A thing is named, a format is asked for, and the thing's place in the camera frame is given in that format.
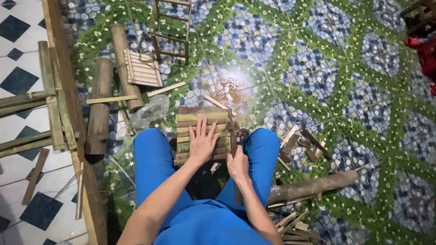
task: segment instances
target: bamboo ladder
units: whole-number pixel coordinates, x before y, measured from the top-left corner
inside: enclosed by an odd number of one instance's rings
[[[171,15],[166,15],[166,14],[162,14],[159,11],[159,2],[166,2],[166,3],[170,3],[170,4],[177,4],[177,5],[182,5],[182,6],[186,6],[188,9],[188,18],[180,18],[180,17],[176,17],[176,16],[171,16]],[[184,61],[185,65],[189,64],[189,28],[190,28],[190,22],[191,22],[191,10],[192,10],[192,3],[190,0],[188,1],[180,1],[180,0],[155,0],[155,8],[156,8],[156,13],[157,13],[157,32],[153,32],[153,31],[149,31],[148,34],[151,36],[151,40],[153,42],[153,49],[154,52],[156,54],[156,59],[157,61],[161,61],[161,55],[168,55],[168,56],[173,56],[173,57],[177,57],[179,60]],[[159,20],[160,17],[167,17],[170,19],[174,19],[174,20],[180,20],[183,22],[186,22],[186,38],[183,39],[179,39],[179,38],[174,38],[174,37],[169,37],[167,35],[163,35],[160,32],[160,26],[159,26]],[[170,53],[170,52],[166,52],[166,51],[160,51],[159,50],[159,44],[157,42],[157,38],[156,37],[161,37],[161,38],[165,38],[171,41],[176,41],[179,43],[183,43],[184,44],[184,55],[183,54],[175,54],[175,53]]]

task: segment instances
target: plastic bag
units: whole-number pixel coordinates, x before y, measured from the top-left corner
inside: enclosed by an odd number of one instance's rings
[[[170,99],[166,95],[153,96],[148,104],[130,117],[130,124],[135,130],[146,129],[150,122],[164,118],[170,107]]]

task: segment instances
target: hand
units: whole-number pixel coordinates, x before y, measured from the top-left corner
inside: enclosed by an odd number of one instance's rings
[[[213,123],[209,133],[206,135],[207,124],[207,118],[200,118],[197,121],[196,134],[194,134],[192,126],[189,126],[189,135],[191,136],[189,158],[195,160],[200,165],[203,165],[211,158],[215,144],[218,140],[217,137],[213,137],[217,124]]]
[[[227,170],[235,182],[250,179],[248,176],[248,157],[242,151],[241,145],[238,145],[235,157],[227,153]]]

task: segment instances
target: blue shirt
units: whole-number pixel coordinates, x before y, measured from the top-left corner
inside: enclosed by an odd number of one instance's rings
[[[153,245],[270,245],[227,208],[197,204],[181,211]]]

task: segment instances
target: red object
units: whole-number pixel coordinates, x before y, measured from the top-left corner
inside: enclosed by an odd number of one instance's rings
[[[422,73],[431,81],[436,81],[436,39],[420,44],[418,38],[407,37],[404,45],[416,49]],[[430,88],[432,95],[436,96],[436,83],[430,85]]]

